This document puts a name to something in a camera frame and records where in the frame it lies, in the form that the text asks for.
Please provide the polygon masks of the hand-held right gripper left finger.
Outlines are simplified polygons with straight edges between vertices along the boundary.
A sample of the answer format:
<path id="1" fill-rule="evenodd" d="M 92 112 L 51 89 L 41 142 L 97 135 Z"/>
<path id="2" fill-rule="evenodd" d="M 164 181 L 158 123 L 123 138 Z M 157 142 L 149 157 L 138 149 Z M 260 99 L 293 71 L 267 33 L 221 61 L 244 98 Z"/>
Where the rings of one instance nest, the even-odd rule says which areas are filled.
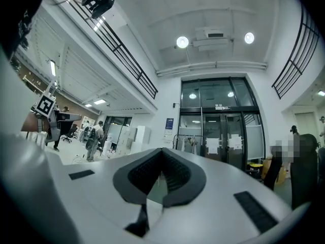
<path id="1" fill-rule="evenodd" d="M 1 186 L 18 241 L 156 243 L 144 206 L 125 202 L 113 186 L 115 171 L 142 156 L 64 165 L 34 142 L 1 135 Z"/>

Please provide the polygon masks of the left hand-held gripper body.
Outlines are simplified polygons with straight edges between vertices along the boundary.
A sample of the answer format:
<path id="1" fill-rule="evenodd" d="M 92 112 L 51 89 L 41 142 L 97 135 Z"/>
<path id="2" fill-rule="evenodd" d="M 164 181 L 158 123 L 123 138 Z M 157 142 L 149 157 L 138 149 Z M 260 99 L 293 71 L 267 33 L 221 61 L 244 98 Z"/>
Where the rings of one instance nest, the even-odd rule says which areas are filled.
<path id="1" fill-rule="evenodd" d="M 54 92 L 56 89 L 56 81 L 51 81 L 31 108 L 37 118 L 38 132 L 46 132 L 45 145 L 57 141 L 60 136 L 60 128 L 57 122 L 58 110 L 55 109 L 56 97 Z"/>

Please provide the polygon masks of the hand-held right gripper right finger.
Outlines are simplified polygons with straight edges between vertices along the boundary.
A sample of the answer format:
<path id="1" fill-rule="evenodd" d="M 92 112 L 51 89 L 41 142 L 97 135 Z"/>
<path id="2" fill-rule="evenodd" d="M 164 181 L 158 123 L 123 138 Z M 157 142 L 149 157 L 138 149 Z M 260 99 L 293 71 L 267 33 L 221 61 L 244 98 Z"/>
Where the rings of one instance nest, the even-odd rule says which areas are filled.
<path id="1" fill-rule="evenodd" d="M 308 210 L 307 202 L 295 210 L 276 193 L 234 166 L 194 154 L 180 156 L 200 166 L 206 185 L 188 205 L 165 208 L 143 243 L 279 243 Z M 275 220 L 260 233 L 235 194 L 249 192 Z"/>

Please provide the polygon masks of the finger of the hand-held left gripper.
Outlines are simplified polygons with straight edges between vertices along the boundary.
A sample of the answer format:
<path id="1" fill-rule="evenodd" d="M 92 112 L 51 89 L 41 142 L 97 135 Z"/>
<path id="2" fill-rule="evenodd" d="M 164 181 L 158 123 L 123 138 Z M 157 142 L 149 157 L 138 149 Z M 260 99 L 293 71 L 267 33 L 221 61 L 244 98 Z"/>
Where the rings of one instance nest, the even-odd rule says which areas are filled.
<path id="1" fill-rule="evenodd" d="M 71 126 L 73 122 L 80 121 L 81 115 L 68 113 L 68 112 L 59 112 L 58 113 L 58 126 L 59 127 L 68 127 Z"/>

